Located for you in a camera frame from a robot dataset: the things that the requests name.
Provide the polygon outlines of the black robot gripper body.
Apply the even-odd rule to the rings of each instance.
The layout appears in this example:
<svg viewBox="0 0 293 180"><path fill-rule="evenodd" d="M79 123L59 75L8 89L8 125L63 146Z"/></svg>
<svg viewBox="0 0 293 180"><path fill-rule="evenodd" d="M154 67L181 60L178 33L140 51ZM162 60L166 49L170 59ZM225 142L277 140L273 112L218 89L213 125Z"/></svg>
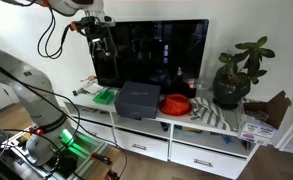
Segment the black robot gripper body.
<svg viewBox="0 0 293 180"><path fill-rule="evenodd" d="M96 55L98 52L102 52L105 56L115 54L110 27L98 17L83 17L80 33L87 38L91 55Z"/></svg>

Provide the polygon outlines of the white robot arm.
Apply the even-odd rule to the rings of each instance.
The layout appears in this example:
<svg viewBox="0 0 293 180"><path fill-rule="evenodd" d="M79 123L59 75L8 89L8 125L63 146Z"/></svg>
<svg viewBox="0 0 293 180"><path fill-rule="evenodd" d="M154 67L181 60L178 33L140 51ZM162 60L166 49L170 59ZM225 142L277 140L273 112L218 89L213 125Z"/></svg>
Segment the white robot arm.
<svg viewBox="0 0 293 180"><path fill-rule="evenodd" d="M83 28L113 26L113 18L104 13L103 0L32 0L64 16L73 16L85 10L89 16L69 25L71 30L81 32ZM88 34L95 38L97 32ZM10 86L24 105L33 121L34 135L26 143L30 157L36 166L47 163L64 146L59 136L69 127L66 114L58 107L49 78L30 64L0 50L0 83Z"/></svg>

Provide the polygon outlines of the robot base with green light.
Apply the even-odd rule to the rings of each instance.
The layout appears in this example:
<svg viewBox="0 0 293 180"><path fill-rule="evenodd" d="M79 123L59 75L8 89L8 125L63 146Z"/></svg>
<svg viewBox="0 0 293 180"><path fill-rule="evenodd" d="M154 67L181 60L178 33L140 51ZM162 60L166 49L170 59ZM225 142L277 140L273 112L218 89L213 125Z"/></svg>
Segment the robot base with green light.
<svg viewBox="0 0 293 180"><path fill-rule="evenodd" d="M120 151L95 137L63 129L53 141L23 130L4 141L43 180L118 180L112 170Z"/></svg>

